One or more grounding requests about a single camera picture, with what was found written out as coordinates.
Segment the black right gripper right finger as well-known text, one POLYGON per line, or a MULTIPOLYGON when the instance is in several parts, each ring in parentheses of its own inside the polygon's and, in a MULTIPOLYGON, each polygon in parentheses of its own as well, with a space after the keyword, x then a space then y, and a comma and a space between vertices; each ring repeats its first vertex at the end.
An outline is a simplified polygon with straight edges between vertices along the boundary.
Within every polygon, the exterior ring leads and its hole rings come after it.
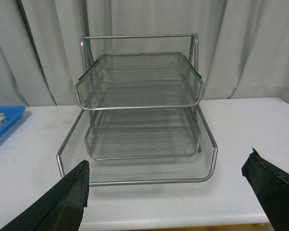
POLYGON ((275 231, 289 231, 289 173, 252 149, 241 168, 275 231))

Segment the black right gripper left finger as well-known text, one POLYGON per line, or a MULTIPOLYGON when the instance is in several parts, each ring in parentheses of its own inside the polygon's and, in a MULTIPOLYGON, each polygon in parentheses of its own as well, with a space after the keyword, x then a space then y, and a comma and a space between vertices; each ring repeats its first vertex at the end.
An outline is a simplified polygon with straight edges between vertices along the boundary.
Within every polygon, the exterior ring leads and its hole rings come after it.
POLYGON ((83 160, 2 231, 77 231, 89 196, 89 162, 83 160))

